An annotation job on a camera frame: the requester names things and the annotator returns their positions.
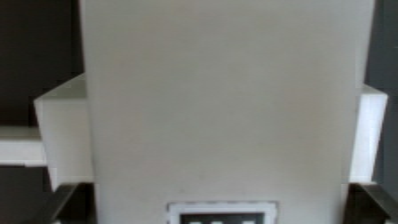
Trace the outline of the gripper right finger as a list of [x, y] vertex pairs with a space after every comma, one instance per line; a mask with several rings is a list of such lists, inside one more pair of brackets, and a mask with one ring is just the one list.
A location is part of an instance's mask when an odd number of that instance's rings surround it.
[[398, 202], [378, 184], [349, 184], [346, 224], [398, 224]]

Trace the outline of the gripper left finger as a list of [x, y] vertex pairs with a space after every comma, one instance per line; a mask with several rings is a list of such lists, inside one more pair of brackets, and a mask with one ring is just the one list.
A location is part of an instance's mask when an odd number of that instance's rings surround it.
[[93, 185], [61, 184], [31, 218], [31, 224], [95, 224]]

